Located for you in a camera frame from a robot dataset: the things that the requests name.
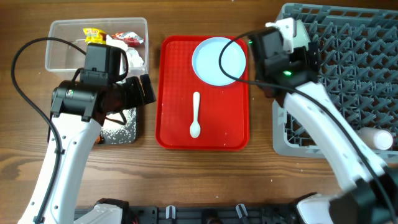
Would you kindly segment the white tissue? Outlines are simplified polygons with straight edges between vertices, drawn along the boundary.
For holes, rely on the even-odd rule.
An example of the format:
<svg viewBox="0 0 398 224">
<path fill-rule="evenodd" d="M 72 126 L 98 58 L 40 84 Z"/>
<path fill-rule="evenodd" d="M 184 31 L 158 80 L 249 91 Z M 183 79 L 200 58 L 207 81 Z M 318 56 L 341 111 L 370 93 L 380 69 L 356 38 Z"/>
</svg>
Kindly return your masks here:
<svg viewBox="0 0 398 224">
<path fill-rule="evenodd" d="M 129 47 L 127 43 L 122 40 L 113 39 L 110 35 L 106 36 L 106 44 L 113 47 L 119 47 L 125 51 L 127 60 L 123 55 L 121 56 L 121 70 L 123 72 L 126 70 L 126 62 L 128 62 L 129 70 L 143 66 L 144 61 L 134 47 Z"/>
</svg>

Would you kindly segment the red snack wrapper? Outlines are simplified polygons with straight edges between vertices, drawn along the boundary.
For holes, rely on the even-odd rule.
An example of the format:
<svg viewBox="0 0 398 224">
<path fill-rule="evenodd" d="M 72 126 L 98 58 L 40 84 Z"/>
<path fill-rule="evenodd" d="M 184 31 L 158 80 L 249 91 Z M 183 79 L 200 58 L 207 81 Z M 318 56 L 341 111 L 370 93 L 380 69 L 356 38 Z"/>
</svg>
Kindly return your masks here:
<svg viewBox="0 0 398 224">
<path fill-rule="evenodd" d="M 135 32 L 118 32 L 112 34 L 111 37 L 116 40 L 121 40 L 126 43 L 129 47 L 138 47 L 145 43 L 145 38 L 140 37 Z"/>
</svg>

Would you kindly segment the yellow snack wrapper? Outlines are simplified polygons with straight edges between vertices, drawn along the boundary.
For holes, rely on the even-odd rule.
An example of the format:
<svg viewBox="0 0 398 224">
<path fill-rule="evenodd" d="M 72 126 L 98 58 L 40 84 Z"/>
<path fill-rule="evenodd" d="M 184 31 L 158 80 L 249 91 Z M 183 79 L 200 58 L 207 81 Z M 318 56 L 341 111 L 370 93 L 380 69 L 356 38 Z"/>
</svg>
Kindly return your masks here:
<svg viewBox="0 0 398 224">
<path fill-rule="evenodd" d="M 83 28 L 83 32 L 86 35 L 85 42 L 87 44 L 105 44 L 106 43 L 106 32 L 98 28 Z"/>
</svg>

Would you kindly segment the white ceramic spoon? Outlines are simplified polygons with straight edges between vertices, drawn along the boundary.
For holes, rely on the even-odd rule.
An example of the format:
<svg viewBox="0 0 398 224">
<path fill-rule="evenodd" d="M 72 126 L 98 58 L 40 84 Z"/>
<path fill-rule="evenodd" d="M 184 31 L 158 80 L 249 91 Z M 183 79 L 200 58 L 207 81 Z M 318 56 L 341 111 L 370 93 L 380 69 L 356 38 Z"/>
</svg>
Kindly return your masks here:
<svg viewBox="0 0 398 224">
<path fill-rule="evenodd" d="M 190 135 L 192 138 L 199 137 L 201 131 L 201 127 L 198 122 L 199 106 L 200 106 L 200 93 L 196 91 L 193 94 L 193 122 L 190 125 Z"/>
</svg>

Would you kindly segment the light blue plate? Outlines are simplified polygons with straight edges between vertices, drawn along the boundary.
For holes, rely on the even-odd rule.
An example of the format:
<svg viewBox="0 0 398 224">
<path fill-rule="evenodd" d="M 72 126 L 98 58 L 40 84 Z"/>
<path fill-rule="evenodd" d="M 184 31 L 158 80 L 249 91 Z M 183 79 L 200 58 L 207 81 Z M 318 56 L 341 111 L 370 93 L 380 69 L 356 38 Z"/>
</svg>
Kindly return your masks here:
<svg viewBox="0 0 398 224">
<path fill-rule="evenodd" d="M 192 55 L 192 67 L 199 79 L 213 86 L 226 86 L 235 82 L 227 77 L 218 63 L 223 47 L 230 41 L 226 37 L 212 37 L 201 42 Z M 246 55 L 236 43 L 231 43 L 223 53 L 221 65 L 229 75 L 240 78 L 246 69 Z"/>
</svg>

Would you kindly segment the pink plastic cup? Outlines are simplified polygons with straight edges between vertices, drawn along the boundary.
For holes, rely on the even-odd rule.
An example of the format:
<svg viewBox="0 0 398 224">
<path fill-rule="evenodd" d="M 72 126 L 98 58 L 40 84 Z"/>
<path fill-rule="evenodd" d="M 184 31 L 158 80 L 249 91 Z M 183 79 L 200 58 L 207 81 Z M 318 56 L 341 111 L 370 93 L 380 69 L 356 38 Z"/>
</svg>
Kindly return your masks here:
<svg viewBox="0 0 398 224">
<path fill-rule="evenodd" d="M 358 136 L 371 149 L 388 150 L 393 145 L 393 137 L 389 131 L 377 128 L 361 128 Z"/>
</svg>

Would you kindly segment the green bowl with food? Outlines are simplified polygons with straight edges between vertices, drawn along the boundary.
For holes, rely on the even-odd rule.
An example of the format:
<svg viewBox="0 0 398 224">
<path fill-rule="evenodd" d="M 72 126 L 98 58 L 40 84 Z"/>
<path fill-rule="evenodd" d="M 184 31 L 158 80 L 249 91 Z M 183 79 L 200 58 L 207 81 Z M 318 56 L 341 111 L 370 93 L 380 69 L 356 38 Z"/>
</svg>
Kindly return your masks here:
<svg viewBox="0 0 398 224">
<path fill-rule="evenodd" d="M 311 42 L 308 32 L 301 20 L 296 20 L 295 23 L 295 35 L 293 38 L 293 47 L 305 47 L 308 50 L 308 44 Z"/>
</svg>

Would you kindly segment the orange carrot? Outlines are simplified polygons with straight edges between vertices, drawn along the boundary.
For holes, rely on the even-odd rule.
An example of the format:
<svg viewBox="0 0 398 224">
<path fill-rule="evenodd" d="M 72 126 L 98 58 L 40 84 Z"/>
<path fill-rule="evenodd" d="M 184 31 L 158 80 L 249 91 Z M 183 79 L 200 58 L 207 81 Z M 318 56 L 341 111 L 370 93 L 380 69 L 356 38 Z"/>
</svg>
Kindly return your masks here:
<svg viewBox="0 0 398 224">
<path fill-rule="evenodd" d="M 102 144 L 103 142 L 104 142 L 104 137 L 102 135 L 99 135 L 95 140 L 95 144 Z"/>
</svg>

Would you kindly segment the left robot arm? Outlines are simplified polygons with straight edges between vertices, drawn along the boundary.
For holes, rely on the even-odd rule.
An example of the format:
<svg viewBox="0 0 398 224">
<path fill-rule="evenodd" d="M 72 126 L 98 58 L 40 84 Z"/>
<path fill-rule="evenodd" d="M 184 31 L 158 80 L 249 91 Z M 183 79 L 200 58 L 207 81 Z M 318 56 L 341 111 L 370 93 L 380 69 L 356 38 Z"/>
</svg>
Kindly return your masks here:
<svg viewBox="0 0 398 224">
<path fill-rule="evenodd" d="M 127 58 L 123 49 L 90 43 L 83 54 L 84 67 L 54 89 L 50 116 L 21 90 L 12 62 L 15 89 L 49 126 L 44 162 L 19 223 L 73 223 L 86 162 L 107 116 L 155 102 L 147 74 L 128 77 L 120 71 Z"/>
</svg>

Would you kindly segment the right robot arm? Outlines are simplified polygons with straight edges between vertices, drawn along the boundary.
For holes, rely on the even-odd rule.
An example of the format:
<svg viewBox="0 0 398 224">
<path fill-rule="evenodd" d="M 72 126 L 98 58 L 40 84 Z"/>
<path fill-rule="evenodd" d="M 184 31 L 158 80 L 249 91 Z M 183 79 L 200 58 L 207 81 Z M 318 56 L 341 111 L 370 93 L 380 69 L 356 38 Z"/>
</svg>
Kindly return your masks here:
<svg viewBox="0 0 398 224">
<path fill-rule="evenodd" d="M 336 109 L 318 81 L 318 46 L 285 49 L 278 28 L 250 34 L 256 83 L 277 98 L 313 139 L 341 188 L 312 194 L 296 204 L 304 223 L 396 223 L 397 171 L 376 155 Z"/>
</svg>

